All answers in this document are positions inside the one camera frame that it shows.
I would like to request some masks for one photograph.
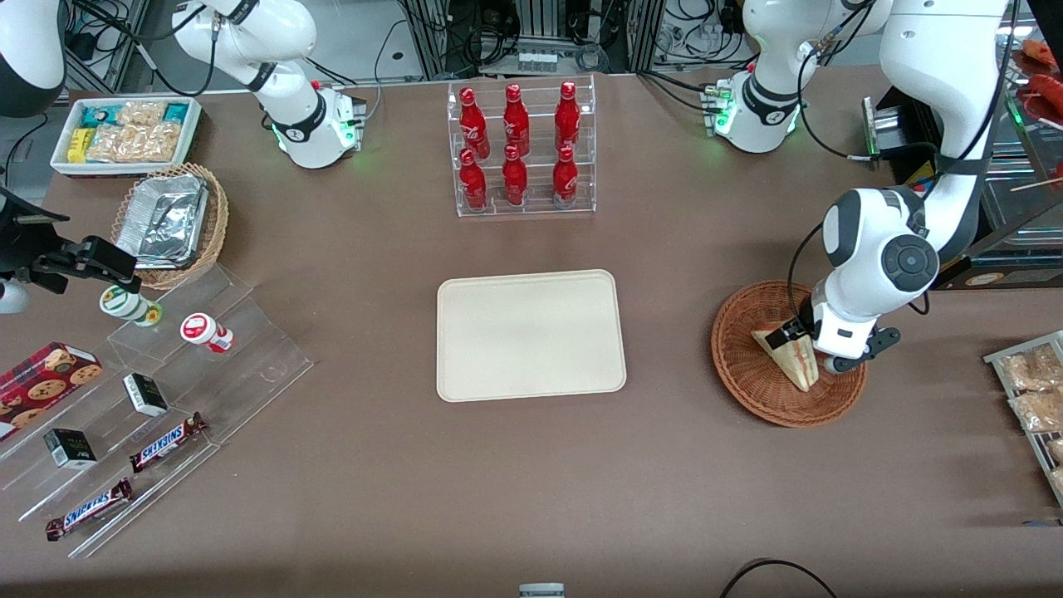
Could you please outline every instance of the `wicker basket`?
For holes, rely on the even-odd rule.
[[[798,304],[811,292],[794,285]],[[730,394],[742,407],[773,424],[809,428],[829,424],[848,411],[867,382],[867,364],[833,375],[816,354],[820,381],[800,392],[760,348],[750,335],[765,323],[791,318],[786,280],[752,284],[731,294],[712,325],[712,362]]]
[[[198,164],[185,163],[181,166],[153,172],[133,185],[133,188],[125,193],[125,200],[118,208],[118,217],[115,218],[115,223],[111,226],[111,242],[118,241],[118,232],[121,230],[122,222],[125,221],[125,210],[129,208],[130,198],[133,197],[133,190],[136,189],[136,186],[148,178],[176,176],[178,174],[201,176],[210,185],[210,194],[207,198],[206,216],[203,220],[203,229],[200,233],[199,255],[192,264],[183,270],[137,270],[137,275],[144,280],[145,286],[157,290],[169,290],[178,284],[199,277],[209,270],[218,260],[218,254],[221,253],[221,245],[225,241],[225,225],[229,224],[229,200],[225,199],[225,189],[218,184],[218,178]]]

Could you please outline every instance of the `brown table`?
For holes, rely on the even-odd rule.
[[[366,149],[321,171],[277,151],[250,95],[203,97],[196,159],[232,204],[222,261],[318,365],[91,559],[68,561],[0,502],[0,594],[504,598],[557,580],[573,598],[705,597],[777,557],[845,597],[1059,596],[1063,530],[1018,527],[1052,499],[980,359],[1063,328],[1059,292],[934,294],[929,318],[885,319],[905,339],[839,423],[765,424],[714,374],[713,315],[783,276],[840,192],[887,174],[802,131],[746,155],[634,76],[596,81],[600,208],[562,220],[458,220],[444,85],[388,87]],[[817,132],[857,149],[859,99],[885,88],[876,68],[823,69]],[[68,236],[106,232],[128,186],[56,175],[46,205],[73,218]],[[822,253],[797,279],[826,272]],[[621,392],[436,396],[440,283],[583,268],[617,278]],[[0,364],[100,343],[116,325],[100,289],[35,292],[0,321]],[[819,592],[762,570],[732,596]]]

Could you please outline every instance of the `snickers bar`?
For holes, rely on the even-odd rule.
[[[185,420],[180,426],[170,430],[165,437],[148,445],[142,451],[130,457],[130,463],[133,464],[133,473],[139,474],[144,472],[153,461],[158,461],[164,456],[178,448],[185,443],[188,439],[192,438],[192,434],[199,432],[200,430],[206,428],[206,423],[200,417],[199,412],[192,414],[191,417]]]
[[[48,522],[48,527],[45,528],[48,542],[60,540],[81,524],[99,516],[115,505],[132,500],[133,486],[130,485],[130,481],[126,478],[122,478],[118,482],[118,485],[67,513],[66,517],[56,517]]]

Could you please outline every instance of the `beige tray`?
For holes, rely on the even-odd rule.
[[[455,278],[439,287],[436,391],[444,401],[613,393],[626,380],[609,272]]]

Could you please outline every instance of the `coca-cola bottle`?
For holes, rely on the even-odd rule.
[[[473,211],[487,209],[487,178],[484,177],[484,170],[476,164],[476,155],[469,148],[461,148],[458,154],[461,159],[461,169],[458,170],[458,177],[461,178],[461,192],[466,195],[466,203]]]
[[[502,177],[506,181],[506,201],[520,207],[528,192],[528,169],[521,159],[520,149],[514,143],[506,146],[506,163],[502,166]]]
[[[461,99],[461,135],[466,147],[476,152],[476,157],[487,159],[491,155],[491,143],[487,140],[487,119],[484,110],[476,105],[476,92],[472,87],[462,87],[458,92]]]
[[[579,104],[576,103],[576,84],[561,83],[561,101],[554,113],[554,144],[557,151],[564,146],[576,147],[579,140]]]
[[[506,85],[506,112],[502,115],[506,125],[506,142],[517,146],[521,155],[532,151],[532,129],[528,124],[528,108],[521,100],[521,86]]]
[[[557,164],[554,165],[554,205],[558,209],[568,209],[576,203],[576,176],[579,169],[572,161],[575,152],[572,146],[564,146],[557,152]]]

